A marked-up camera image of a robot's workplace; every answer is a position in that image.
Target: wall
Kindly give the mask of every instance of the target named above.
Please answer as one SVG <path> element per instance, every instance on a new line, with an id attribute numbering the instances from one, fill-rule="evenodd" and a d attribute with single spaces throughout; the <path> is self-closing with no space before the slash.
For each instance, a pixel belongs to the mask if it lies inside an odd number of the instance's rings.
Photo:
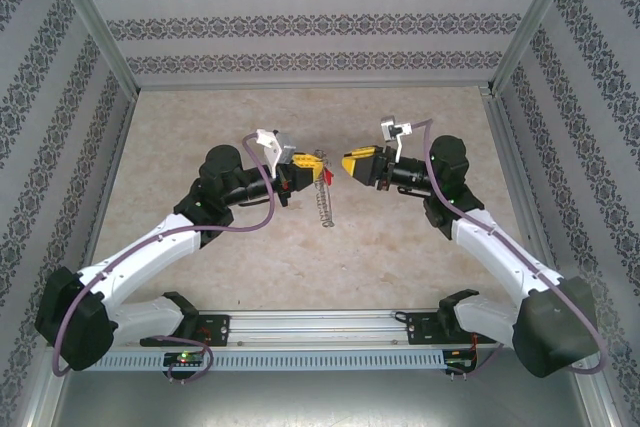
<path id="1" fill-rule="evenodd" d="M 42 340 L 44 282 L 85 260 L 128 99 L 70 0 L 0 0 L 0 426 Z"/>
<path id="2" fill-rule="evenodd" d="M 502 93 L 556 265 L 593 289 L 640 424 L 640 0 L 554 0 Z"/>
<path id="3" fill-rule="evenodd" d="M 531 0 L 95 0 L 141 86 L 487 81 Z"/>

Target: metal spring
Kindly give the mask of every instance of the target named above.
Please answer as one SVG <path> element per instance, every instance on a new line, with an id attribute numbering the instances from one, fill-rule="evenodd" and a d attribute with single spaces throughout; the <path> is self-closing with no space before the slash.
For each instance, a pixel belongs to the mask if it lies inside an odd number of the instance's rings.
<path id="1" fill-rule="evenodd" d="M 313 155 L 322 160 L 324 168 L 327 168 L 329 164 L 327 160 L 327 154 L 323 150 L 316 150 Z M 329 195 L 329 186 L 324 178 L 324 170 L 314 182 L 316 190 L 316 205 L 318 206 L 318 213 L 320 214 L 320 222 L 323 227 L 333 227 L 333 213 L 331 211 L 331 196 Z"/>

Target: marble floor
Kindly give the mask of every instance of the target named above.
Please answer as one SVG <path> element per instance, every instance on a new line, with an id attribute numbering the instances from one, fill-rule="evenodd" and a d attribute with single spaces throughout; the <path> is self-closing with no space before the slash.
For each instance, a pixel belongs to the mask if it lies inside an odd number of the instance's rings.
<path id="1" fill-rule="evenodd" d="M 148 232 L 188 192 L 207 151 L 257 128 L 288 132 L 298 151 L 324 150 L 335 174 L 335 227 L 323 228 L 313 187 L 278 206 L 250 234 L 222 234 L 174 263 L 130 301 L 176 290 L 199 309 L 376 309 L 435 307 L 473 288 L 506 293 L 484 268 L 424 217 L 419 199 L 366 188 L 343 171 L 345 152 L 383 145 L 380 118 L 435 121 L 433 138 L 467 145 L 468 185 L 511 235 L 513 209 L 477 88 L 305 89 L 142 92 L 94 260 Z M 404 155 L 421 156 L 422 135 Z M 245 168 L 251 166 L 243 154 Z M 235 208 L 235 226 L 259 222 L 266 205 Z"/>

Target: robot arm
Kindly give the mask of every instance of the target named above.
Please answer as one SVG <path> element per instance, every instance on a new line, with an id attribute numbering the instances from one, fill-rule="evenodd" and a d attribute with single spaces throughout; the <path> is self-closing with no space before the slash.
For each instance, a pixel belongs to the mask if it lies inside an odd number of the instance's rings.
<path id="1" fill-rule="evenodd" d="M 381 122 L 387 142 L 412 132 L 410 124 L 396 124 L 393 117 Z M 465 183 L 469 168 L 461 139 L 437 138 L 430 149 L 435 179 L 445 198 L 471 220 L 449 210 L 435 195 L 424 161 L 402 157 L 389 146 L 364 147 L 346 154 L 342 164 L 359 182 L 389 190 L 395 185 L 404 195 L 421 198 L 431 225 L 473 255 L 505 288 L 511 305 L 493 302 L 466 290 L 441 301 L 438 317 L 444 332 L 464 330 L 490 337 L 515 350 L 522 364 L 534 375 L 545 377 L 598 351 L 593 337 L 578 317 L 550 290 L 543 274 L 596 325 L 591 290 L 579 277 L 565 279 L 517 245 L 494 221 Z M 491 227 L 479 228 L 472 220 Z M 498 239 L 508 240 L 537 273 Z"/>
<path id="2" fill-rule="evenodd" d="M 286 134 L 257 132 L 264 146 L 270 171 L 270 185 L 283 206 L 291 193 L 313 183 L 321 174 L 320 159 L 296 154 Z M 223 226 L 233 222 L 230 207 L 268 202 L 267 185 L 257 167 L 243 169 L 235 147 L 214 147 L 200 166 L 199 176 L 189 193 L 159 225 L 117 254 L 73 274 L 67 268 L 53 272 L 45 285 L 36 317 L 36 329 L 54 343 L 62 319 L 78 293 L 96 276 L 104 278 L 82 298 L 66 329 L 61 355 L 74 370 L 83 370 L 97 362 L 112 346 L 140 339 L 178 333 L 193 335 L 189 315 L 196 312 L 177 293 L 165 294 L 151 302 L 123 302 L 142 284 L 178 259 L 204 248 L 221 231 L 194 231 L 194 226 Z M 183 232 L 162 237 L 164 232 Z M 158 241 L 142 245 L 150 238 Z M 123 253 L 135 250 L 110 272 L 103 270 Z"/>

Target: purple cable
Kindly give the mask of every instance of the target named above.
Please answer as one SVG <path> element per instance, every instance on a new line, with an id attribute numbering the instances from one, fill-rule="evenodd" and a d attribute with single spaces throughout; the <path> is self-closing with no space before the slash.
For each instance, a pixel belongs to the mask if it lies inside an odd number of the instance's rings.
<path id="1" fill-rule="evenodd" d="M 496 349 L 493 352 L 491 352 L 489 357 L 487 357 L 483 363 L 481 363 L 478 367 L 476 367 L 475 369 L 473 369 L 471 372 L 467 374 L 467 377 L 475 377 L 476 375 L 478 375 L 478 372 L 486 369 L 487 365 L 493 363 L 496 360 L 496 358 L 498 357 L 498 354 L 503 349 L 503 347 L 504 347 L 504 344 L 499 344 L 498 347 L 496 347 Z"/>
<path id="2" fill-rule="evenodd" d="M 139 250 L 145 248 L 147 245 L 153 244 L 154 242 L 162 242 L 162 240 L 165 237 L 169 237 L 170 235 L 175 235 L 181 232 L 190 232 L 190 231 L 253 232 L 258 229 L 261 229 L 271 221 L 276 209 L 276 203 L 275 203 L 275 198 L 273 194 L 273 187 L 271 186 L 271 179 L 269 178 L 269 175 L 267 174 L 267 172 L 264 170 L 264 167 L 262 166 L 260 159 L 258 159 L 258 156 L 255 154 L 255 152 L 251 150 L 251 147 L 249 147 L 249 143 L 248 143 L 249 140 L 255 139 L 257 137 L 258 137 L 258 134 L 247 135 L 244 139 L 242 139 L 242 145 L 247 151 L 247 153 L 249 154 L 249 157 L 251 157 L 251 160 L 256 164 L 256 167 L 258 168 L 258 172 L 260 172 L 260 176 L 264 180 L 265 185 L 267 187 L 267 195 L 269 196 L 269 213 L 264 218 L 264 220 L 256 225 L 252 225 L 249 227 L 223 227 L 221 225 L 191 225 L 191 226 L 185 226 L 185 227 L 178 227 L 175 229 L 170 229 L 165 232 L 162 232 L 161 234 L 154 235 L 153 237 L 149 237 L 148 239 L 143 240 L 139 244 L 134 245 L 129 250 L 123 252 L 123 254 L 120 257 L 116 258 L 107 267 L 105 267 L 102 271 L 96 274 L 96 276 L 93 279 L 91 279 L 91 281 L 87 285 L 84 286 L 84 288 L 80 291 L 80 293 L 76 296 L 76 298 L 73 299 L 73 302 L 71 302 L 71 305 L 67 309 L 67 312 L 65 313 L 64 318 L 60 323 L 60 328 L 58 329 L 58 335 L 56 337 L 56 341 L 54 343 L 54 349 L 53 349 L 52 369 L 53 369 L 53 374 L 56 377 L 62 377 L 66 375 L 67 372 L 69 372 L 69 370 L 71 369 L 70 366 L 67 366 L 63 370 L 60 370 L 60 352 L 62 350 L 62 343 L 64 341 L 64 336 L 67 332 L 67 328 L 69 327 L 69 322 L 71 322 L 71 318 L 73 317 L 73 314 L 75 313 L 82 299 L 91 291 L 91 289 L 98 282 L 107 278 L 105 274 L 108 274 L 111 271 L 113 271 L 113 269 L 115 269 L 118 265 L 120 265 L 122 262 L 124 262 L 126 259 L 131 257 L 133 254 L 135 254 Z M 188 339 L 180 339 L 180 341 L 189 343 Z"/>
<path id="3" fill-rule="evenodd" d="M 419 122 L 417 124 L 412 124 L 411 127 L 413 129 L 413 128 L 424 126 L 424 146 L 423 146 L 424 159 L 425 159 L 425 164 L 427 165 L 427 172 L 429 173 L 429 180 L 431 181 L 431 186 L 433 187 L 433 191 L 438 197 L 438 200 L 440 200 L 440 202 L 442 202 L 442 205 L 444 205 L 447 209 L 449 209 L 454 214 L 460 216 L 465 220 L 468 220 L 472 224 L 480 227 L 482 230 L 489 232 L 489 235 L 494 235 L 507 249 L 509 249 L 509 251 L 513 255 L 515 255 L 518 258 L 518 260 L 520 260 L 527 267 L 527 269 L 529 269 L 534 275 L 536 275 L 544 285 L 549 287 L 549 289 L 554 294 L 556 294 L 560 298 L 560 300 L 562 300 L 562 302 L 565 303 L 565 305 L 569 308 L 569 310 L 571 310 L 571 312 L 573 312 L 576 315 L 576 317 L 580 320 L 580 322 L 582 322 L 582 324 L 586 327 L 586 329 L 589 331 L 589 334 L 591 334 L 591 336 L 593 337 L 593 340 L 595 340 L 596 344 L 598 345 L 598 349 L 600 350 L 600 359 L 598 361 L 598 364 L 595 367 L 591 367 L 588 369 L 576 369 L 575 367 L 569 366 L 567 367 L 567 370 L 569 370 L 570 372 L 573 372 L 574 374 L 584 374 L 584 375 L 597 374 L 598 372 L 602 371 L 607 365 L 607 345 L 604 339 L 602 338 L 602 336 L 600 335 L 600 333 L 598 332 L 598 330 L 593 326 L 593 324 L 589 321 L 589 319 L 582 313 L 582 311 L 571 301 L 571 299 L 569 299 L 569 297 L 567 297 L 560 289 L 558 289 L 558 287 L 556 287 L 556 285 L 553 282 L 551 282 L 535 265 L 529 262 L 529 260 L 524 255 L 522 255 L 522 253 L 515 246 L 513 246 L 512 243 L 505 236 L 503 236 L 500 232 L 493 231 L 493 229 L 490 226 L 486 225 L 484 222 L 474 219 L 470 215 L 467 215 L 457 207 L 453 206 L 447 200 L 447 198 L 442 194 L 442 191 L 440 190 L 440 186 L 438 185 L 438 182 L 436 180 L 435 173 L 433 172 L 433 165 L 431 165 L 431 156 L 429 154 L 429 148 L 431 146 L 429 142 L 429 131 L 431 130 L 431 124 L 433 124 L 433 120 L 429 119 L 423 122 Z"/>
<path id="4" fill-rule="evenodd" d="M 209 347 L 207 344 L 205 344 L 203 342 L 198 342 L 197 340 L 191 340 L 191 339 L 181 339 L 180 337 L 172 337 L 170 335 L 156 335 L 153 338 L 156 339 L 156 340 L 164 341 L 164 342 L 175 342 L 177 344 L 195 345 L 196 347 L 202 347 L 202 349 L 204 351 L 206 351 L 207 354 L 209 354 L 209 360 L 207 361 L 207 365 L 204 367 L 204 369 L 196 372 L 195 374 L 193 374 L 188 379 L 176 379 L 176 378 L 172 377 L 171 376 L 171 372 L 173 372 L 173 368 L 176 365 L 180 365 L 180 364 L 179 363 L 171 364 L 169 366 L 169 370 L 167 370 L 167 377 L 169 378 L 169 382 L 178 381 L 183 385 L 184 384 L 188 384 L 189 382 L 193 382 L 194 380 L 198 380 L 204 374 L 209 372 L 209 370 L 213 366 L 213 351 L 211 350 L 211 347 Z"/>

